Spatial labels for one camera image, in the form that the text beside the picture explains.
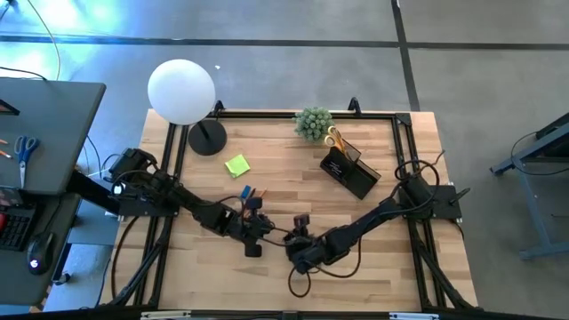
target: sticky note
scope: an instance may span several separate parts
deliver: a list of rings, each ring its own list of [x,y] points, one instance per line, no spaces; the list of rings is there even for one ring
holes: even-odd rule
[[[228,167],[229,174],[231,174],[231,177],[233,178],[237,178],[238,176],[242,175],[245,172],[248,172],[249,169],[251,169],[243,155],[236,156],[233,159],[227,161],[225,163],[225,166]]]

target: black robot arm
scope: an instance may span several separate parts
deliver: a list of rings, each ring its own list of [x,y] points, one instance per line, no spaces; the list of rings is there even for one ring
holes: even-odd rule
[[[147,171],[150,166],[156,169],[153,173]],[[142,201],[153,207],[170,208],[172,214],[178,207],[183,207],[192,213],[203,228],[243,242],[245,256],[262,255],[262,247],[257,241],[269,233],[274,225],[265,214],[258,212],[262,207],[260,198],[251,198],[244,203],[237,196],[230,197],[241,201],[240,211],[222,201],[205,201],[184,188],[177,177],[158,170],[156,159],[137,148],[126,149],[109,172],[108,180],[113,183],[113,188],[120,186],[123,190],[116,195],[119,203]],[[247,217],[243,215],[245,209],[251,211]]]
[[[412,209],[403,209],[394,200],[392,193],[392,196],[381,201],[377,207],[358,220],[349,225],[331,228],[318,237],[309,236],[307,230],[309,216],[307,214],[295,217],[295,228],[284,240],[286,255],[296,271],[305,274],[312,268],[318,268],[320,264],[326,266],[333,264],[347,256],[350,248],[356,245],[363,235],[400,215],[418,209],[424,210],[433,197],[429,192],[429,185],[420,174],[414,174],[403,180],[396,186],[396,189],[398,188],[401,188],[413,203],[418,205]]]

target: pen holder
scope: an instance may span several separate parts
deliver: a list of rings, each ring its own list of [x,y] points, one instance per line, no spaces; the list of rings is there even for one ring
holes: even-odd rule
[[[363,199],[381,175],[359,160],[362,153],[345,140],[344,146],[348,156],[336,147],[331,147],[328,155],[320,162],[320,168],[355,196]]]

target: small green plant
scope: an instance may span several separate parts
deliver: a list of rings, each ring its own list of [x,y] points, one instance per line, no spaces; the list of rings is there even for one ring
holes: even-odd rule
[[[304,108],[293,117],[296,123],[296,134],[307,141],[317,142],[328,133],[328,127],[334,125],[332,115],[325,108]]]

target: red object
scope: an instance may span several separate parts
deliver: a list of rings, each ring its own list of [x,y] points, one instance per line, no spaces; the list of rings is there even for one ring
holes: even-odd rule
[[[8,218],[6,217],[6,215],[3,213],[0,213],[0,232],[2,232],[2,230],[4,230],[4,227],[6,226],[7,220],[8,220]]]

